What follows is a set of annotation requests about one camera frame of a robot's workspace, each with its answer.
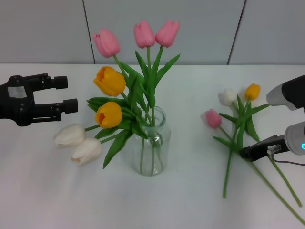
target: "black cable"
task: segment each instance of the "black cable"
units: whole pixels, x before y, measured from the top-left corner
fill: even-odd
[[[293,165],[297,165],[297,166],[305,166],[305,164],[296,163],[296,162],[292,162],[292,161],[278,161],[278,160],[275,160],[275,155],[274,154],[271,154],[271,158],[272,158],[272,160],[274,160],[277,163],[288,163],[288,164],[293,164]]]

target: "glass vase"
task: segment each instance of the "glass vase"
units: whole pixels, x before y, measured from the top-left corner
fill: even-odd
[[[163,172],[167,166],[171,131],[161,108],[156,106],[154,111],[149,110],[148,116],[150,126],[142,127],[148,139],[132,136],[129,159],[138,173],[151,177]]]

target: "table surface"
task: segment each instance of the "table surface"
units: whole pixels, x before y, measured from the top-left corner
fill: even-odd
[[[171,129],[167,169],[144,177],[125,162],[125,147],[102,169],[111,142],[103,144],[102,156],[83,167],[70,157],[73,148],[59,150],[54,134],[79,123],[94,125],[94,112],[86,99],[103,96],[93,84],[98,65],[0,64],[0,84],[12,75],[48,73],[68,76],[69,88],[35,92],[36,103],[77,98],[79,111],[63,114],[61,122],[18,127],[0,120],[0,228],[2,229],[270,229],[303,228],[255,172],[233,156],[227,199],[222,199],[228,149],[213,140],[222,136],[208,128],[201,114],[213,108],[232,114],[218,94],[224,88],[242,92],[249,84],[262,86],[255,105],[275,86],[305,73],[301,65],[176,65],[156,91],[157,105],[164,109]],[[269,107],[254,116],[261,139],[281,135],[304,120],[304,112],[285,106]],[[223,127],[232,131],[224,120]],[[94,136],[98,130],[90,131]],[[245,135],[244,145],[254,141]],[[290,152],[278,159],[305,163],[305,156]],[[288,188],[267,158],[255,162],[288,203],[305,218]],[[305,204],[304,168],[280,164],[295,192]]]

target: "pink tulip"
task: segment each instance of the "pink tulip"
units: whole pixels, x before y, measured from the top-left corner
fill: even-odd
[[[205,112],[205,118],[211,128],[218,128],[222,123],[221,116],[213,109]]]
[[[154,46],[156,40],[154,33],[147,21],[141,21],[140,25],[134,26],[134,37],[137,46],[141,49]]]
[[[166,48],[172,46],[179,31],[179,27],[180,23],[178,21],[172,22],[172,20],[168,20],[156,35],[158,44],[163,45]]]
[[[93,38],[97,49],[105,58],[115,56],[121,50],[118,39],[107,29],[101,29],[100,34],[95,33]]]

